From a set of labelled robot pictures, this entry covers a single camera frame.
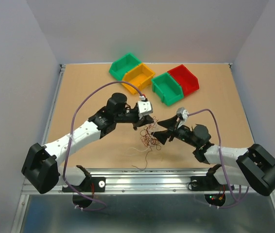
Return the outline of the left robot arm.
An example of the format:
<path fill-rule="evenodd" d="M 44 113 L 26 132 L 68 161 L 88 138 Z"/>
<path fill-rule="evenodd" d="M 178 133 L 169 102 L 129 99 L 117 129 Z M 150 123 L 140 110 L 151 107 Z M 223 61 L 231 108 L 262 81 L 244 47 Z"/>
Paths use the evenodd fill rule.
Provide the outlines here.
<path fill-rule="evenodd" d="M 79 191 L 90 187 L 90 173 L 82 166 L 62 166 L 68 157 L 84 146 L 102 139 L 115 130 L 118 123 L 131 123 L 134 130 L 153 123 L 150 114 L 152 104 L 141 96 L 134 108 L 127 106 L 127 97 L 114 93 L 95 115 L 91 116 L 73 132 L 40 145 L 33 144 L 27 153 L 21 173 L 40 194 L 45 194 L 57 185 L 69 185 Z"/>

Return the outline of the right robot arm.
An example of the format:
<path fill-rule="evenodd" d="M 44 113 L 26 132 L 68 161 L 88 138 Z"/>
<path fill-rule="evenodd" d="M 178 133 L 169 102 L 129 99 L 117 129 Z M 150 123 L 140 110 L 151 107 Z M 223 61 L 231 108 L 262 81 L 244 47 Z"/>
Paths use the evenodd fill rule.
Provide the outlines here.
<path fill-rule="evenodd" d="M 261 145 L 248 148 L 220 147 L 210 142 L 211 136 L 204 125 L 193 128 L 181 124 L 178 116 L 158 122 L 163 131 L 153 132 L 161 144 L 178 139 L 193 147 L 194 157 L 212 165 L 205 176 L 192 176 L 192 191 L 217 191 L 233 185 L 248 186 L 268 196 L 275 189 L 275 158 Z"/>

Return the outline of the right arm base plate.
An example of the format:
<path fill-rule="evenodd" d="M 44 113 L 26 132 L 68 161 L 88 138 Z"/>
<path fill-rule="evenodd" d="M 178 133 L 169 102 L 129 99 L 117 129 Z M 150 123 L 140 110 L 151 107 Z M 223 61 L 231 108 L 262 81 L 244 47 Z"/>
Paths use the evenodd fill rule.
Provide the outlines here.
<path fill-rule="evenodd" d="M 191 176 L 187 189 L 191 191 L 223 191 L 223 185 L 214 177 Z"/>

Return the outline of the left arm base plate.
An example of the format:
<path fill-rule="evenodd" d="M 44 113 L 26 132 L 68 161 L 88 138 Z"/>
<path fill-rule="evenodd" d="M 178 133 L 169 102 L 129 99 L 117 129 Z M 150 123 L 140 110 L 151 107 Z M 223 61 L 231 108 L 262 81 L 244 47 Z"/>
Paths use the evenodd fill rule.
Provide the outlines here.
<path fill-rule="evenodd" d="M 105 177 L 68 177 L 67 180 L 79 192 L 102 193 L 105 191 L 106 178 Z"/>

